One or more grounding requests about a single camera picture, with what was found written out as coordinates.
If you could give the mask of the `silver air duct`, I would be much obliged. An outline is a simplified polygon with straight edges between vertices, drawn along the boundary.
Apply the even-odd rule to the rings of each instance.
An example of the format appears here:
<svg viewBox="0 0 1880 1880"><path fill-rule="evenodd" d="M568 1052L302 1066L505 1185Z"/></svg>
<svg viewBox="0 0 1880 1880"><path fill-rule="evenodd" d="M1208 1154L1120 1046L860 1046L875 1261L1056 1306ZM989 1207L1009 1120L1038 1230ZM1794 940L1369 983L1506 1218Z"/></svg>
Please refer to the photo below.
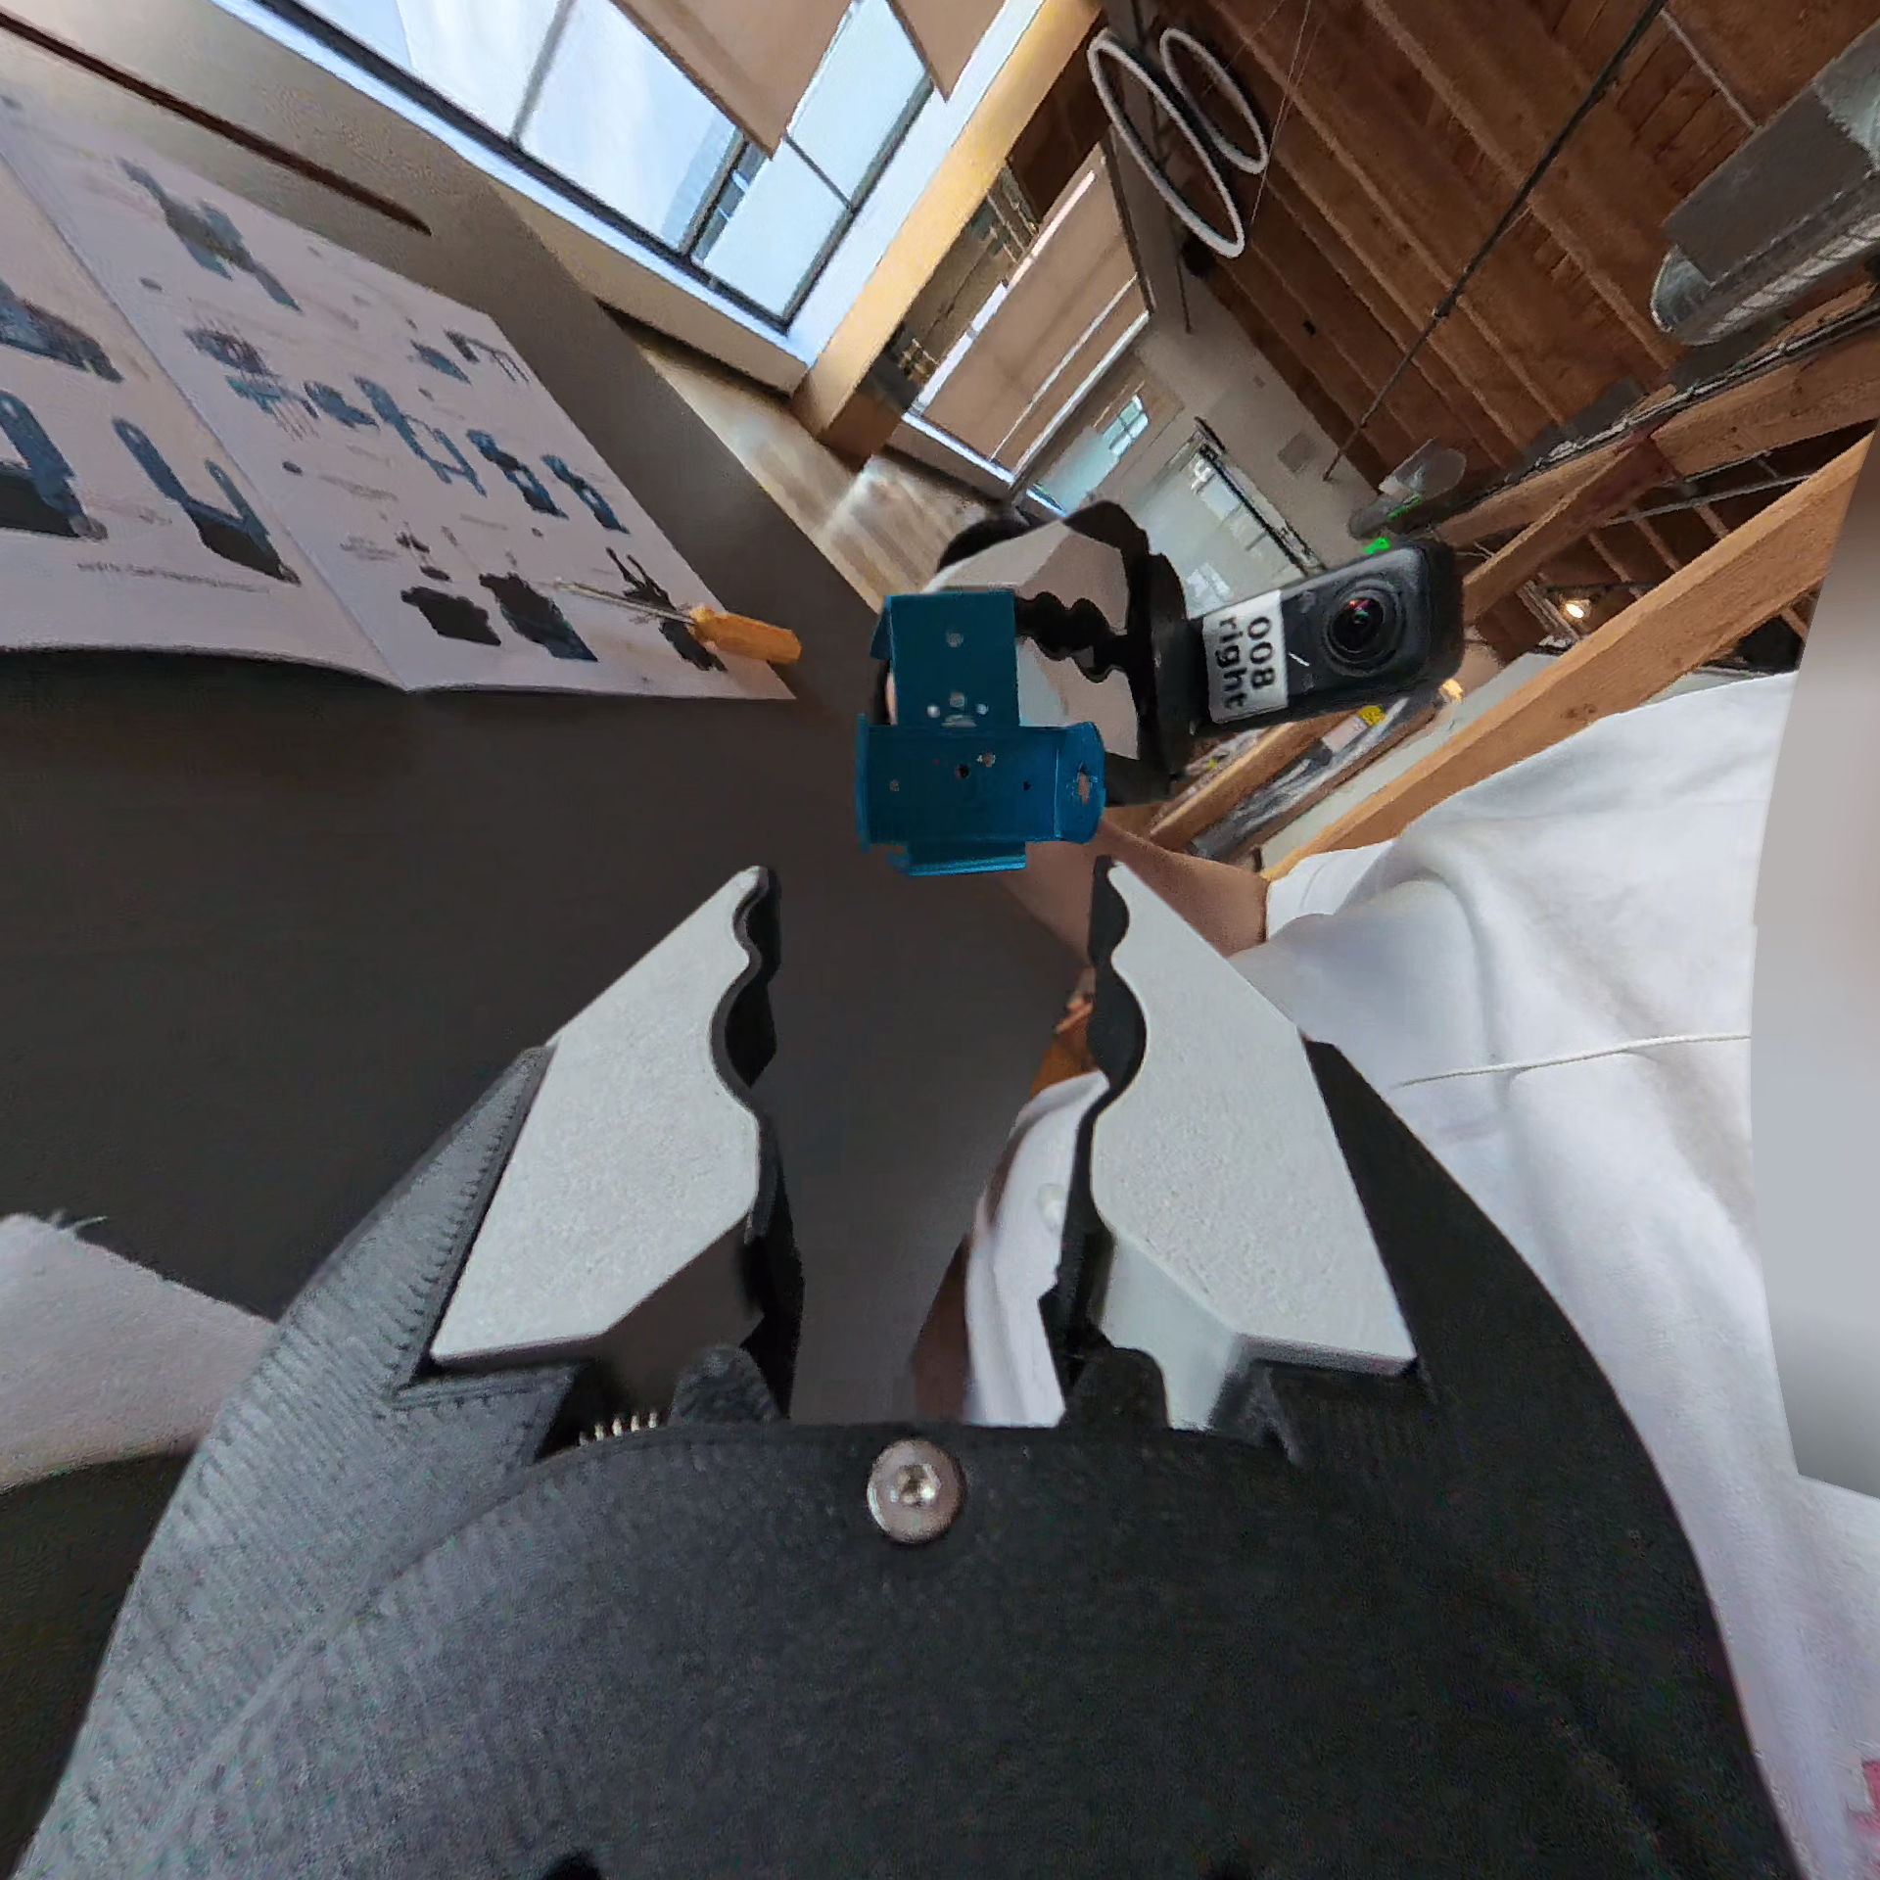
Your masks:
<svg viewBox="0 0 1880 1880"><path fill-rule="evenodd" d="M1663 224L1649 312L1700 347L1876 255L1878 30L1853 39Z"/></svg>

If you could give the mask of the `white foam square with hole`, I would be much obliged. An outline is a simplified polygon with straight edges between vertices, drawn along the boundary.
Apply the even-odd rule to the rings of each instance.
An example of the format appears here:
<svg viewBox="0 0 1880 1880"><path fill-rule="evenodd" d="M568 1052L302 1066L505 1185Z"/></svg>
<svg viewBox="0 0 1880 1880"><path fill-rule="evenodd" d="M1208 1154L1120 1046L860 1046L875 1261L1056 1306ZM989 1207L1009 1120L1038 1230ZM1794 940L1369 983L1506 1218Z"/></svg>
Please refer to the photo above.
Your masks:
<svg viewBox="0 0 1880 1880"><path fill-rule="evenodd" d="M2 1491L186 1455L276 1328L71 1226L2 1222Z"/></svg>

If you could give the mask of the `printed instruction manual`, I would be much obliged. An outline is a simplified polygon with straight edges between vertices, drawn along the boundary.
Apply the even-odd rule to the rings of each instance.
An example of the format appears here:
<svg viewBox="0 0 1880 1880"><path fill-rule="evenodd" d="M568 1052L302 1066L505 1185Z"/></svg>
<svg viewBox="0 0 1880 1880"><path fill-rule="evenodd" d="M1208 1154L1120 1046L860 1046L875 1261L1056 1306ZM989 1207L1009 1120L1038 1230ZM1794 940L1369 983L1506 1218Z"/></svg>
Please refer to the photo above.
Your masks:
<svg viewBox="0 0 1880 1880"><path fill-rule="evenodd" d="M2 645L787 699L490 318L4 88Z"/></svg>

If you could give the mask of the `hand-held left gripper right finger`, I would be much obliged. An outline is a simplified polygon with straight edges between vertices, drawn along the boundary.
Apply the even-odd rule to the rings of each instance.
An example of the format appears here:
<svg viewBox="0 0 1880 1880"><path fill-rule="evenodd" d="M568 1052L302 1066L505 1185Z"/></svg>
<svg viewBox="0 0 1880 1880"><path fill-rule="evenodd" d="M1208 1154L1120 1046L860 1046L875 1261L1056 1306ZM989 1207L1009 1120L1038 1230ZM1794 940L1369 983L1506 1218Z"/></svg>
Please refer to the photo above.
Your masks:
<svg viewBox="0 0 1880 1880"><path fill-rule="evenodd" d="M1412 1334L1300 1030L1128 866L1093 880L1089 1048L1040 1314L1071 1395L1140 1352L1175 1428L1218 1428L1257 1369L1398 1379Z"/></svg>

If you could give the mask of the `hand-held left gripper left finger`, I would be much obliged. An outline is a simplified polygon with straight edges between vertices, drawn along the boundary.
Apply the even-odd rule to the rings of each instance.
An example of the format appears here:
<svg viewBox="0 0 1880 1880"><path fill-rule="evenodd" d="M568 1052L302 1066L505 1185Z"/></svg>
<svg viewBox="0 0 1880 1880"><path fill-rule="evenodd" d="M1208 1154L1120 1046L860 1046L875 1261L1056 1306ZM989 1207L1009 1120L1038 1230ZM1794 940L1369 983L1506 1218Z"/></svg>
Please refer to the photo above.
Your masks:
<svg viewBox="0 0 1880 1880"><path fill-rule="evenodd" d="M678 1375L709 1348L789 1375L803 1318L777 1132L781 885L730 878L548 1042L431 1357Z"/></svg>

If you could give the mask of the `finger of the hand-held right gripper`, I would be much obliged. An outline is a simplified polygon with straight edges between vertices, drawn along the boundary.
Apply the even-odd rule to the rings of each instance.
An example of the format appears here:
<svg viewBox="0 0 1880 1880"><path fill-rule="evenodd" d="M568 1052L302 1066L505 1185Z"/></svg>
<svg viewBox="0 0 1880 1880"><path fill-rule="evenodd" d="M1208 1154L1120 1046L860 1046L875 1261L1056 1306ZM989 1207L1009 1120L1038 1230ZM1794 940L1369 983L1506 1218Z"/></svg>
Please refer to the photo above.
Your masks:
<svg viewBox="0 0 1880 1880"><path fill-rule="evenodd" d="M1159 762L1140 746L1140 715L1128 676L1091 678L1069 656L1020 647L1020 721L1024 727L1095 727L1105 754L1110 801L1157 801Z"/></svg>
<svg viewBox="0 0 1880 1880"><path fill-rule="evenodd" d="M1138 576L1148 535L1132 519L1056 519L991 537L991 521L954 539L938 594L1009 592L1022 674L1065 666L1081 680L1144 680L1148 631Z"/></svg>

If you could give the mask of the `large window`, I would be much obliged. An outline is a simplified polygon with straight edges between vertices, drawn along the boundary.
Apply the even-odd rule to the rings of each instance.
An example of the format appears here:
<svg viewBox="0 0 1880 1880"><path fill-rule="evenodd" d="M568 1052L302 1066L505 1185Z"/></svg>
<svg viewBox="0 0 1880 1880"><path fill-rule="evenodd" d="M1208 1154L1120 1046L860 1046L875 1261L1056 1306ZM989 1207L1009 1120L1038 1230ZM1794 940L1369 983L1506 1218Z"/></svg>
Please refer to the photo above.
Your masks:
<svg viewBox="0 0 1880 1880"><path fill-rule="evenodd" d="M603 2L229 4L492 178L783 331L934 96L889 4L840 8L772 153Z"/></svg>

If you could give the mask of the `small blue metal U bracket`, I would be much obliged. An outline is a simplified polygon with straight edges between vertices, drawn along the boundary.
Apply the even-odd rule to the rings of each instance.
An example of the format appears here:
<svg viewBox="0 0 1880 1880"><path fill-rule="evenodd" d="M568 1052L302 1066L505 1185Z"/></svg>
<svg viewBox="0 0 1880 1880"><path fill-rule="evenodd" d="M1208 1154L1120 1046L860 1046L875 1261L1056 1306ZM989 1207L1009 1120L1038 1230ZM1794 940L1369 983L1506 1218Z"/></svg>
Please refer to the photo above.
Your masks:
<svg viewBox="0 0 1880 1880"><path fill-rule="evenodd" d="M995 731L862 721L856 831L913 880L1018 872L1034 844L1089 842L1108 752L1089 723Z"/></svg>

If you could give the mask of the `yellow handled screwdriver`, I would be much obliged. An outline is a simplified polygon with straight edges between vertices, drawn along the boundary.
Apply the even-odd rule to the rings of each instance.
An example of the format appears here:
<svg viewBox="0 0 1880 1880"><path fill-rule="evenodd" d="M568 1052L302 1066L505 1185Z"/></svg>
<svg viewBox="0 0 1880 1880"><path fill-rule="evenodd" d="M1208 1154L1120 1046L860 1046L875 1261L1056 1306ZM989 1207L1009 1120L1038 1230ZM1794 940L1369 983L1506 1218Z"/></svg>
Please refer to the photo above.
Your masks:
<svg viewBox="0 0 1880 1880"><path fill-rule="evenodd" d="M615 594L572 578L558 578L552 586L560 594L660 621L693 643L693 647L709 648L715 654L734 654L764 662L772 668L791 668L803 656L803 645L795 633L744 615L727 613L709 605L682 607L640 594Z"/></svg>

